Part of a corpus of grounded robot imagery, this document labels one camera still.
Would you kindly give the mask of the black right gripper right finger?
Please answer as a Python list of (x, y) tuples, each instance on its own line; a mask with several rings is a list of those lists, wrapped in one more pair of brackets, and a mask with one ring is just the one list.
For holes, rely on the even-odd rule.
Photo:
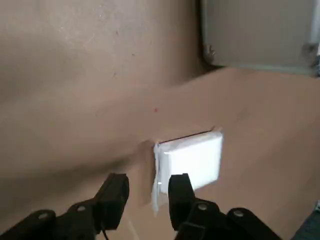
[(197, 198), (186, 173), (170, 177), (168, 199), (175, 240), (280, 239), (246, 208), (232, 208), (225, 214), (215, 202)]

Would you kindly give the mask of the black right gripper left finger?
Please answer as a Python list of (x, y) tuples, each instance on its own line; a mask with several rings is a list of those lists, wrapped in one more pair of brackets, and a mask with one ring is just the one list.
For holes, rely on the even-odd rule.
[(93, 198), (77, 202), (57, 215), (40, 209), (1, 234), (2, 240), (94, 240), (116, 230), (130, 194), (125, 173), (111, 173)]

